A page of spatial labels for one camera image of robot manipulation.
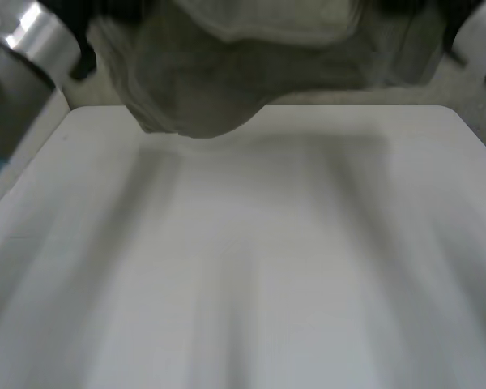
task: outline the dark object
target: dark object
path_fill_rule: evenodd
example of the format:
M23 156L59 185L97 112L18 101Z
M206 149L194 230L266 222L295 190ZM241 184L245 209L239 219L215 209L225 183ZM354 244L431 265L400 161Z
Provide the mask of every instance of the dark object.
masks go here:
M380 0L380 9L388 15L413 15L426 3L427 0Z
M153 0L40 0L74 34L81 49L81 59L70 74L72 79L86 79L96 69L96 53L87 40L90 21L107 16L123 23L137 23L150 9Z

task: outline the gray cloth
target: gray cloth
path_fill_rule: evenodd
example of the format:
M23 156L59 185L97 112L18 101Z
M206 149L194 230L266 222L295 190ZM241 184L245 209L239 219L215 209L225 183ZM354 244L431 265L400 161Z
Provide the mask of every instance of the gray cloth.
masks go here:
M139 26L98 21L92 44L143 130L210 138L289 92L428 80L437 11L387 18L351 1L160 0Z

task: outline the white surface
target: white surface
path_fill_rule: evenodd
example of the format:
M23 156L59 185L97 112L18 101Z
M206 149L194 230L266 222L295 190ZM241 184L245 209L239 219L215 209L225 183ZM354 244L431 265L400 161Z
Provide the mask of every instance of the white surface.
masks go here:
M448 109L268 106L205 141L78 109L0 202L0 388L486 388L438 242L485 268L484 230Z
M0 172L0 199L14 185L27 164L69 112L63 94L60 91L55 92L43 112L32 124L9 165Z

